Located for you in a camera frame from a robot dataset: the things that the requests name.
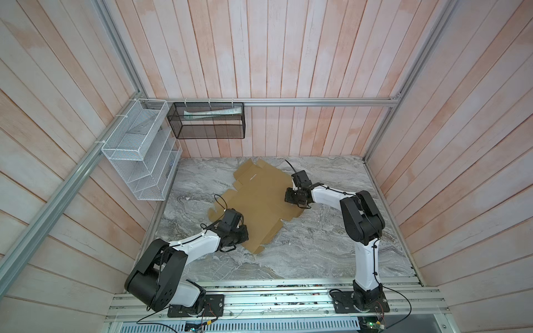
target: brown cardboard sheet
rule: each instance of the brown cardboard sheet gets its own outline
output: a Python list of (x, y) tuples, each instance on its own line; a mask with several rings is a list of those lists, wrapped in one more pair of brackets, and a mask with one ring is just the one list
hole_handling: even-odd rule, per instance
[[(235, 209), (244, 217), (248, 240), (242, 246), (252, 254), (257, 254), (264, 250), (261, 245), (269, 243), (281, 229), (281, 220), (290, 221), (298, 217), (303, 209), (285, 202), (285, 191), (292, 187), (290, 175), (262, 159), (257, 163), (247, 160), (233, 176), (235, 190), (228, 189), (222, 197), (228, 203), (228, 208)], [(207, 212), (211, 222), (223, 214), (224, 207), (218, 202)]]

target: wall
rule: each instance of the wall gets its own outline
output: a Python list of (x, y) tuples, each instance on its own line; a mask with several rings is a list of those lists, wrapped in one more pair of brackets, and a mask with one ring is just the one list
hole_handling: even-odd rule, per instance
[(533, 327), (532, 18), (530, 0), (460, 2), (369, 161), (463, 332)]
[[(0, 257), (135, 89), (89, 0), (0, 2)], [(96, 332), (154, 212), (99, 164), (0, 301), (0, 331)]]
[[(395, 96), (445, 1), (106, 0), (158, 98)], [(246, 108), (244, 140), (185, 156), (364, 155), (383, 108)]]

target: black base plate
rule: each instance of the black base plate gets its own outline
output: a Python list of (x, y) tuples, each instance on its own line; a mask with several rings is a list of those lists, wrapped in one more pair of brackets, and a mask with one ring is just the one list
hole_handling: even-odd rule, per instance
[[(206, 317), (213, 316), (213, 314), (216, 317), (222, 317), (222, 314), (224, 312), (224, 295), (205, 295), (205, 308), (206, 308)], [(190, 310), (191, 308), (185, 307), (183, 305), (171, 305), (168, 308), (168, 317), (169, 318), (187, 318), (191, 317), (187, 310)]]
[(332, 294), (335, 295), (335, 298), (342, 300), (343, 302), (333, 301), (333, 307), (335, 308), (335, 313), (360, 313), (360, 312), (390, 312), (389, 303), (386, 301), (385, 293), (381, 292), (378, 299), (371, 303), (367, 309), (357, 309), (353, 305), (352, 294), (353, 291), (332, 291)]

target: marble tabletop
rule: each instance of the marble tabletop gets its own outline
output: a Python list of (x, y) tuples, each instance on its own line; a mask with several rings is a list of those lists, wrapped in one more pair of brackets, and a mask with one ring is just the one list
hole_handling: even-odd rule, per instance
[[(209, 223), (207, 210), (213, 194), (233, 188), (233, 172), (248, 158), (185, 158), (180, 160), (163, 218), (156, 237), (179, 240), (201, 231)], [(263, 158), (271, 165), (292, 173), (283, 157)], [(383, 203), (366, 173), (363, 161), (355, 156), (288, 157), (296, 170), (306, 170), (313, 182), (345, 191), (370, 192), (383, 218), (385, 229), (379, 248), (379, 274), (382, 277), (415, 275)], [(252, 255), (242, 246), (229, 253), (208, 254), (185, 267), (183, 278), (193, 281), (262, 280), (304, 278), (353, 278), (354, 242), (344, 229), (342, 214), (322, 204), (311, 204)]]

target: black mesh basket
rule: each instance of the black mesh basket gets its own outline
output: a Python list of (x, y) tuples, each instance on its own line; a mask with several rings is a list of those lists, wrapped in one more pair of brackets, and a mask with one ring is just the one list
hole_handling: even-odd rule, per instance
[[(239, 114), (195, 115), (240, 107)], [(167, 115), (177, 139), (244, 139), (244, 104), (231, 102), (174, 102)]]

